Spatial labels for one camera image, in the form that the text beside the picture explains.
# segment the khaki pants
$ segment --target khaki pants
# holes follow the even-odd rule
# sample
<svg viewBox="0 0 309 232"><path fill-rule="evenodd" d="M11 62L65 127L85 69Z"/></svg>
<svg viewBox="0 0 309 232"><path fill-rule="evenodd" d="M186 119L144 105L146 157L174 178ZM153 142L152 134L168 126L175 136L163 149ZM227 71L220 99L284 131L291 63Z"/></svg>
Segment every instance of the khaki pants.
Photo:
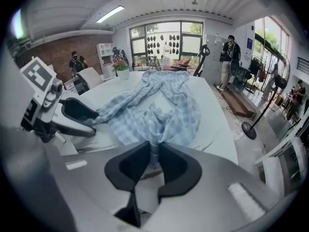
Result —
<svg viewBox="0 0 309 232"><path fill-rule="evenodd" d="M230 61L224 61L222 63L222 72L221 72L221 88L226 89L228 86L228 81L231 77L231 62Z"/></svg>

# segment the brown wall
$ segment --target brown wall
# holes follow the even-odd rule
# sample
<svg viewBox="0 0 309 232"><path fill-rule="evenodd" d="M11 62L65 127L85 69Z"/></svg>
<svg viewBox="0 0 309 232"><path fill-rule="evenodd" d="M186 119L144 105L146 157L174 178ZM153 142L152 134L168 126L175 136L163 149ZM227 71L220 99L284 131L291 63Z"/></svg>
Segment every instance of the brown wall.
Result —
<svg viewBox="0 0 309 232"><path fill-rule="evenodd" d="M19 68L31 61L31 57L39 57L45 64L52 64L57 78L64 83L72 79L71 70L69 69L69 61L72 51L77 51L82 55L89 66L93 67L100 75L102 74L97 44L112 43L111 35L78 35L60 40L51 41L37 47L34 47L23 53L16 60Z"/></svg>

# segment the white ceiling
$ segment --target white ceiling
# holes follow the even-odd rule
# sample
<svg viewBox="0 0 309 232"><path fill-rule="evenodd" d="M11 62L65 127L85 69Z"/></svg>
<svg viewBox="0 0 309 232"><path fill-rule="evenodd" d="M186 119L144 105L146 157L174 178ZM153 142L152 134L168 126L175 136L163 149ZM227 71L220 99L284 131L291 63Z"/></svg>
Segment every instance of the white ceiling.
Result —
<svg viewBox="0 0 309 232"><path fill-rule="evenodd" d="M200 11L215 14L222 21L230 18L235 26L272 15L270 0L29 0L22 8L28 36L32 41L56 33L81 29L106 29L143 15L161 11ZM124 10L102 23L102 16L122 5Z"/></svg>

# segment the plaid shirt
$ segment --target plaid shirt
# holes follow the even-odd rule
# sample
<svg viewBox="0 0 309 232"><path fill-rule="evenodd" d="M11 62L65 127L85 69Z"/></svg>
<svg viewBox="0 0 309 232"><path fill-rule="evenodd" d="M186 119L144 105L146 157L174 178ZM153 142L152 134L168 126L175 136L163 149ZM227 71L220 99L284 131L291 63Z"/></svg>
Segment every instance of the plaid shirt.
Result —
<svg viewBox="0 0 309 232"><path fill-rule="evenodd" d="M118 139L125 145L149 141L152 145L169 142L187 146L191 143L200 121L200 110L189 94L187 72L146 71L130 93L123 93L98 110L96 119L87 124L108 122ZM144 98L161 90L175 105L163 113L155 103L147 111L137 105Z"/></svg>

